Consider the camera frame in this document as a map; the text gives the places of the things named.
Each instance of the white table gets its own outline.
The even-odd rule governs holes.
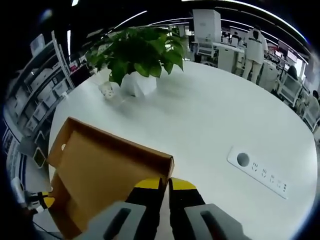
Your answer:
[[[101,71],[103,76],[109,70]],[[316,193],[312,133],[283,102],[229,72],[186,61],[162,73],[147,98],[104,100],[94,75],[56,108],[49,148],[67,117],[174,157],[173,177],[193,183],[206,203],[239,221],[253,240],[288,240],[308,217]],[[242,146],[288,184],[283,199],[229,162]]]

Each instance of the power strip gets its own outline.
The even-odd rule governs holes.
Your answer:
[[[244,148],[233,146],[227,156],[227,161],[282,198],[288,199],[287,182],[283,181],[273,170],[266,168],[253,155],[244,151]]]

